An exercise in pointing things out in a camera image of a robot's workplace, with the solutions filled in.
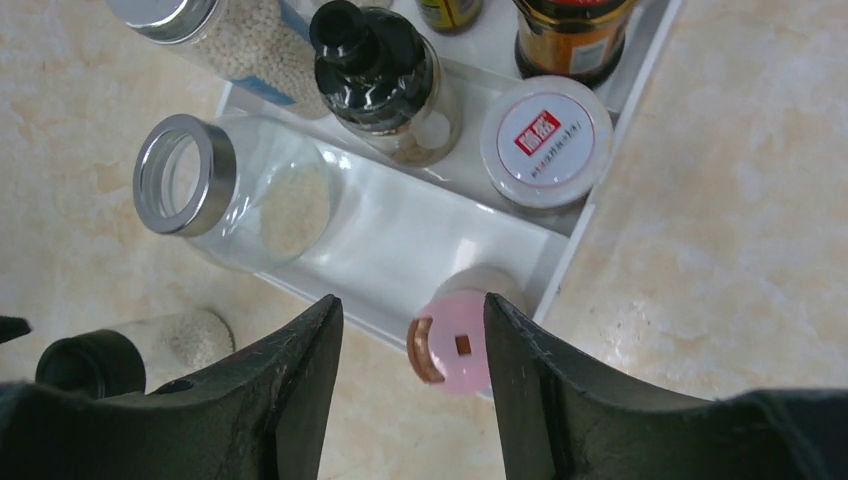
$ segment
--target beige surface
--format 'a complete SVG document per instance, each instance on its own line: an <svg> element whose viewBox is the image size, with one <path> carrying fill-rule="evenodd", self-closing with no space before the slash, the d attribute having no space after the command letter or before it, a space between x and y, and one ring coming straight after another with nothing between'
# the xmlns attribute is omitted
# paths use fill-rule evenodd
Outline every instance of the beige surface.
<svg viewBox="0 0 848 480"><path fill-rule="evenodd" d="M846 385L848 6L689 3L546 326L702 396ZM208 307L244 345L304 308L135 216L139 143L221 87L101 1L0 2L0 311L35 327L0 346L0 378L102 325ZM321 478L502 476L490 404L346 330Z"/></svg>

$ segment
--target brown handle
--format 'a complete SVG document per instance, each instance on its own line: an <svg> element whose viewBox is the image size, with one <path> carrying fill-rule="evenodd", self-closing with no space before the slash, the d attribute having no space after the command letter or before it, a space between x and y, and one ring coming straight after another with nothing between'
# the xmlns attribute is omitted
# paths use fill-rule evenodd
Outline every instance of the brown handle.
<svg viewBox="0 0 848 480"><path fill-rule="evenodd" d="M442 383L445 377L433 363L428 346L431 325L433 325L432 317L416 318L409 324L409 331L406 334L406 353L418 378L424 383Z"/></svg>

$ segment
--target blue label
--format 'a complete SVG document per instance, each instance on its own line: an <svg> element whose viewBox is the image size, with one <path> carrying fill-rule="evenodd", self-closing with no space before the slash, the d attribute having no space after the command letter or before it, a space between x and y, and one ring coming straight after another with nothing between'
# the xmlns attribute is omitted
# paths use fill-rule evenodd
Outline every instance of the blue label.
<svg viewBox="0 0 848 480"><path fill-rule="evenodd" d="M251 75L249 77L245 77L239 80L232 80L233 85L237 87L241 87L255 95L258 95L263 100L267 100L274 105L291 105L294 103L294 100L285 93L277 90L276 88L268 85L263 82L259 78Z"/></svg>
<svg viewBox="0 0 848 480"><path fill-rule="evenodd" d="M291 8L285 0L280 0L280 12L282 13L283 23L291 27L298 35L309 42L309 25L306 23L306 20Z"/></svg>

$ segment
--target white tray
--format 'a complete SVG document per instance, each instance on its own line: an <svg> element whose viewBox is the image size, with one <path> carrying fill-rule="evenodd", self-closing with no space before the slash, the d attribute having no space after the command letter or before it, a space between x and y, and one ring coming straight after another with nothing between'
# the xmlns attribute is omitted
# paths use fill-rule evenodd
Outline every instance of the white tray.
<svg viewBox="0 0 848 480"><path fill-rule="evenodd" d="M616 123L613 152L681 1L652 0L638 7L621 63L596 90ZM594 210L590 195L558 217L524 218L491 185L478 134L490 103L520 81L513 58L518 14L511 0L484 3L477 23L458 36L426 27L415 0L395 0L392 7L433 43L464 101L462 138L431 168L394 167L332 116L304 122L232 85L219 106L219 114L274 115L319 139L319 149L343 184L338 209L319 244L286 268L260 277L310 301L335 294L350 321L399 349L405 350L409 322L436 288L472 265L510 273L524 289L526 313L541 324Z"/></svg>

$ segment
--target silver lid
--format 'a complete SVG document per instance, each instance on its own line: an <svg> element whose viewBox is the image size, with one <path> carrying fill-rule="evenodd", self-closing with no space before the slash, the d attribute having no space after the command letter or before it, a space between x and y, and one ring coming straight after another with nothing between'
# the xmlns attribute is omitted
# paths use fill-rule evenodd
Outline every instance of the silver lid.
<svg viewBox="0 0 848 480"><path fill-rule="evenodd" d="M185 207L170 214L164 180L173 172L171 154L191 138L200 153L199 178ZM236 154L227 134L191 115L174 115L150 132L135 164L133 201L144 226L167 235L196 237L208 232L227 211L237 181Z"/></svg>
<svg viewBox="0 0 848 480"><path fill-rule="evenodd" d="M130 28L158 43L175 43L194 33L218 0L107 0Z"/></svg>

